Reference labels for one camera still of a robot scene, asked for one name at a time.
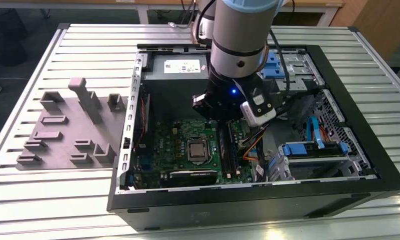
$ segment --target white label sticker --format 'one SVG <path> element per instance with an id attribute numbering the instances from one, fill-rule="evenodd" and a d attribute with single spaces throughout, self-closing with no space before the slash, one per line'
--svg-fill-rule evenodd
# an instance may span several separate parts
<path id="1" fill-rule="evenodd" d="M 193 99 L 193 102 L 198 102 L 201 101 L 204 98 L 205 98 L 206 94 L 201 94 L 200 96 L 197 96 L 194 99 Z"/>
<path id="2" fill-rule="evenodd" d="M 256 104 L 256 105 L 261 105 L 263 103 L 264 103 L 264 96 L 263 96 L 263 94 L 260 94 L 260 95 L 257 95 L 257 96 L 254 96 L 253 97 L 253 103 Z"/>
<path id="3" fill-rule="evenodd" d="M 256 165 L 256 172 L 259 173 L 259 175 L 264 176 L 264 169 L 260 165 Z"/>
<path id="4" fill-rule="evenodd" d="M 200 60 L 165 60 L 164 62 L 164 73 L 165 74 L 196 74 L 201 73 Z"/>

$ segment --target gray 3d printed holder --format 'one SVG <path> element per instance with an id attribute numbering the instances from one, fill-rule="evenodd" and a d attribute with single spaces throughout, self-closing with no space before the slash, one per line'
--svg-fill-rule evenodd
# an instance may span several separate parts
<path id="1" fill-rule="evenodd" d="M 72 78 L 77 97 L 45 92 L 44 106 L 29 140 L 17 158 L 18 170 L 110 168 L 120 148 L 128 98 L 97 97 L 86 80 Z"/>

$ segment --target green circuit board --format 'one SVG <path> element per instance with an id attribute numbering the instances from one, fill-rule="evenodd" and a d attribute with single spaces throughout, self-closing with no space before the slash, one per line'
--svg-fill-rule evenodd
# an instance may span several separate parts
<path id="1" fill-rule="evenodd" d="M 236 141 L 244 138 L 241 124 L 232 123 L 232 137 Z M 189 141 L 206 139 L 206 161 L 193 163 L 189 161 Z M 140 164 L 150 164 L 148 170 L 138 174 L 140 188 L 160 188 L 160 174 L 169 171 L 217 171 L 216 184 L 249 183 L 252 181 L 250 166 L 244 164 L 237 168 L 237 175 L 230 178 L 222 176 L 221 159 L 218 151 L 218 139 L 216 122 L 204 120 L 180 120 L 174 122 L 158 121 L 154 126 L 153 155 L 140 158 Z"/>

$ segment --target orange wire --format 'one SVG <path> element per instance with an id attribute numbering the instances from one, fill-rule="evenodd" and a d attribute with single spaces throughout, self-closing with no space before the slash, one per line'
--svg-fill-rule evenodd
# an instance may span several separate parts
<path id="1" fill-rule="evenodd" d="M 259 159 L 256 157 L 246 157 L 252 148 L 256 146 L 256 144 L 259 143 L 259 141 L 261 140 L 263 136 L 265 133 L 263 133 L 259 138 L 254 140 L 252 146 L 248 148 L 248 150 L 245 151 L 244 155 L 242 155 L 242 160 L 252 160 L 252 161 L 257 161 Z"/>
<path id="2" fill-rule="evenodd" d="M 331 142 L 331 139 L 329 139 L 329 136 L 328 136 L 328 133 L 327 133 L 327 130 L 324 129 L 324 127 L 320 126 L 319 129 L 321 130 L 324 140 L 325 140 L 327 142 Z"/>

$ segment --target screw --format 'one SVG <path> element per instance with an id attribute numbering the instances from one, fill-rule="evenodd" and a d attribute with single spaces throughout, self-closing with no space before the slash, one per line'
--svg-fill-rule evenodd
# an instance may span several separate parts
<path id="1" fill-rule="evenodd" d="M 245 62 L 244 62 L 244 61 L 237 61 L 237 67 L 238 67 L 238 68 L 242 68 L 244 65 L 245 65 Z"/>

